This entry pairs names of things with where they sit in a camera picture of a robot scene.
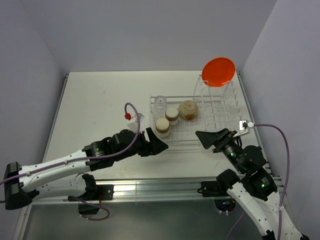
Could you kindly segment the orange plate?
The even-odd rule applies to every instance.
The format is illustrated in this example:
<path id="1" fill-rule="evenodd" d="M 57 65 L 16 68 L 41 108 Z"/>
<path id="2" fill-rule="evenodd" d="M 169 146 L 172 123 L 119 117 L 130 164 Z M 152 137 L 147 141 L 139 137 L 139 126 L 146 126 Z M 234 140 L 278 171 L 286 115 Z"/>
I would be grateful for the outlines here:
<path id="1" fill-rule="evenodd" d="M 232 80 L 235 73 L 236 66 L 231 59 L 217 57 L 204 66 L 201 78 L 209 87 L 222 87 Z"/>

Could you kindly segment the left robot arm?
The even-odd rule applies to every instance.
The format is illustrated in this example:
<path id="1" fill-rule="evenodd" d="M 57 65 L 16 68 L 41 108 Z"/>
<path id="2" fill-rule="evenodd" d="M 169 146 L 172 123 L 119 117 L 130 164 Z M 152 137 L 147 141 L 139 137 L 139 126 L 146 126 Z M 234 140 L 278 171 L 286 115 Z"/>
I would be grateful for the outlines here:
<path id="1" fill-rule="evenodd" d="M 1 181 L 5 209 L 17 210 L 34 200 L 58 196 L 91 200 L 98 188 L 90 172 L 112 167 L 134 155 L 155 156 L 168 148 L 150 127 L 140 133 L 124 129 L 56 160 L 24 166 L 11 162 Z"/>

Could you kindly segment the clear faceted glass tumbler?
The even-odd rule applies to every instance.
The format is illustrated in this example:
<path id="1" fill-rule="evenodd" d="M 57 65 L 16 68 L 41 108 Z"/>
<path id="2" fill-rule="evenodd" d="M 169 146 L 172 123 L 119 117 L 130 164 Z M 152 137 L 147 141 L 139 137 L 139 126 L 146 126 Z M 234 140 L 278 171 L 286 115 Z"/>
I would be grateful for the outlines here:
<path id="1" fill-rule="evenodd" d="M 167 109 L 167 98 L 163 95 L 158 95 L 154 99 L 153 115 L 157 119 L 164 118 Z"/>

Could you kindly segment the steel cup brown base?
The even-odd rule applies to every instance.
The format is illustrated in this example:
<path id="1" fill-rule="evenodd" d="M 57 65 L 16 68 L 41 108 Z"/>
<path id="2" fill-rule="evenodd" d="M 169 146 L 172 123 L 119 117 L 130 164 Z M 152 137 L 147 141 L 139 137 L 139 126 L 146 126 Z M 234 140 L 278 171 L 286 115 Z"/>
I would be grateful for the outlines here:
<path id="1" fill-rule="evenodd" d="M 159 138 L 166 138 L 170 134 L 170 122 L 166 118 L 159 118 L 155 122 L 155 133 Z"/>

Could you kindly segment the white ceramic bowl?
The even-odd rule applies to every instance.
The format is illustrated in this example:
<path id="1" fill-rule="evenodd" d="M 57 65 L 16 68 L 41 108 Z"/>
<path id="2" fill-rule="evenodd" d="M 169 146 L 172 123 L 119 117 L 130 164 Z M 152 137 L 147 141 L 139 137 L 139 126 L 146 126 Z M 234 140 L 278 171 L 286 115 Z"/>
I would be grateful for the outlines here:
<path id="1" fill-rule="evenodd" d="M 185 100 L 178 106 L 178 116 L 185 121 L 195 120 L 198 113 L 198 105 L 193 100 Z"/>

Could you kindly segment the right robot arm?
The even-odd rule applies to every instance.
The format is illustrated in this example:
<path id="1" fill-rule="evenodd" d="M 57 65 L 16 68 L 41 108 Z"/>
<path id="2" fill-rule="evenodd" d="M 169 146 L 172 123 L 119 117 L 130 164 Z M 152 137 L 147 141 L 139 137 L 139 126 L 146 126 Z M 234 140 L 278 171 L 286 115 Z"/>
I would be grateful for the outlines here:
<path id="1" fill-rule="evenodd" d="M 242 147 L 239 133 L 227 128 L 216 131 L 196 131 L 205 149 L 222 153 L 235 168 L 220 173 L 214 189 L 232 197 L 250 217 L 263 240 L 307 240 L 292 222 L 283 207 L 273 177 L 264 168 L 267 163 L 262 148 Z"/>

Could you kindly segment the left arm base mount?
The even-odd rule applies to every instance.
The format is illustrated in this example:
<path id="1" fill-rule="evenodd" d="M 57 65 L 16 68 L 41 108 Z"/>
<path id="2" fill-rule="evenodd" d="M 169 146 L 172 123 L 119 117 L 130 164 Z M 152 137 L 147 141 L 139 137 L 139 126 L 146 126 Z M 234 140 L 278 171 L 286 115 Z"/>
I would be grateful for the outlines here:
<path id="1" fill-rule="evenodd" d="M 78 202 L 79 216 L 86 221 L 103 221 L 110 217 L 110 211 L 102 205 L 103 201 L 111 201 L 114 195 L 114 185 L 101 184 L 97 186 L 97 192 L 89 200 L 84 200 L 80 197 L 69 196 L 69 202 Z M 105 211 L 106 216 L 94 218 L 99 211 Z"/>

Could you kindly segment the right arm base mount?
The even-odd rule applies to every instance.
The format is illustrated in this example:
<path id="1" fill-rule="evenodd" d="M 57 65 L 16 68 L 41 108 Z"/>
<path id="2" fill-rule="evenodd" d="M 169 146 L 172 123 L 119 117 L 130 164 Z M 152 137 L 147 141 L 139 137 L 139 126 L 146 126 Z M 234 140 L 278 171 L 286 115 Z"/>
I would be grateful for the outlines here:
<path id="1" fill-rule="evenodd" d="M 215 209 L 219 214 L 228 215 L 237 208 L 237 202 L 221 188 L 218 181 L 202 181 L 197 193 L 203 198 L 213 198 Z"/>

